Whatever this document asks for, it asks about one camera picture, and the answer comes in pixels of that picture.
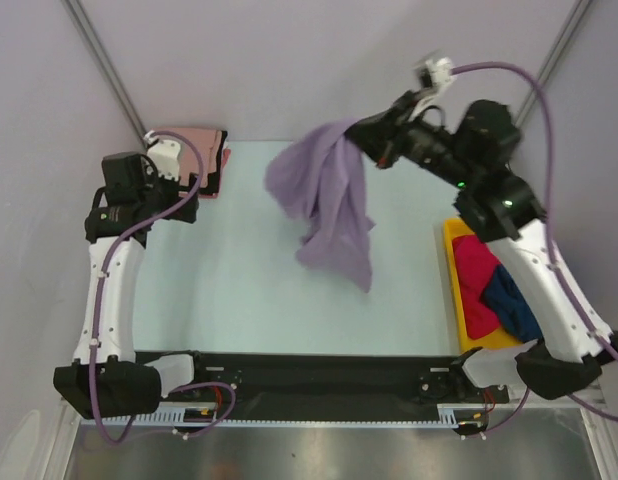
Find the purple t shirt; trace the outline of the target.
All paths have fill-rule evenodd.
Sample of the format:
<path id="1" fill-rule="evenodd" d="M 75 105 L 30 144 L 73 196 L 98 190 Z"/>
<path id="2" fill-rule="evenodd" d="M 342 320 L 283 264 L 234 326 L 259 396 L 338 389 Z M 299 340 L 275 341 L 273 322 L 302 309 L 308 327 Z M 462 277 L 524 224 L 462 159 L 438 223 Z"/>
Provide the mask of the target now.
<path id="1" fill-rule="evenodd" d="M 330 271 L 367 293 L 372 286 L 362 152 L 345 137 L 354 119 L 321 125 L 267 166 L 264 187 L 285 215 L 308 226 L 296 251 L 306 268 Z"/>

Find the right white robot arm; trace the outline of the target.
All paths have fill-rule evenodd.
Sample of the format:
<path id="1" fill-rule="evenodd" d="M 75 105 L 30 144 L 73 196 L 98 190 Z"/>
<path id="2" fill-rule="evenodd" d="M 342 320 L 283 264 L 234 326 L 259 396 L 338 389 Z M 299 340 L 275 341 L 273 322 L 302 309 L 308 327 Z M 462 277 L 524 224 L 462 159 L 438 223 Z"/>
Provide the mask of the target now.
<path id="1" fill-rule="evenodd" d="M 386 111 L 357 121 L 346 138 L 380 169 L 405 158 L 458 191 L 459 217 L 502 263 L 534 314 L 540 340 L 528 349 L 478 348 L 450 376 L 452 393 L 473 401 L 486 386 L 518 381 L 546 400 L 586 389 L 618 362 L 618 331 L 599 316 L 549 239 L 548 214 L 531 187 L 506 166 L 522 135 L 509 108 L 469 105 L 455 132 L 425 118 L 407 91 Z"/>

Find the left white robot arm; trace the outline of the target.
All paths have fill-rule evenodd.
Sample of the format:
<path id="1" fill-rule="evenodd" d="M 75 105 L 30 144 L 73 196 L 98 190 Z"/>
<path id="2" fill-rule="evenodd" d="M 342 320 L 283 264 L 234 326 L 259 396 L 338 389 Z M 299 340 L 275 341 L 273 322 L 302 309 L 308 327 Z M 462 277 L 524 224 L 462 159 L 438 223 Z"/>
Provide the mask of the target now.
<path id="1" fill-rule="evenodd" d="M 85 319 L 70 364 L 53 377 L 58 393 L 87 420 L 150 414 L 175 389 L 191 400 L 209 390 L 210 376 L 192 354 L 141 364 L 133 341 L 137 278 L 156 215 L 196 219 L 198 200 L 183 194 L 179 157 L 179 145 L 170 142 L 102 160 L 105 184 L 84 223 L 90 261 Z"/>

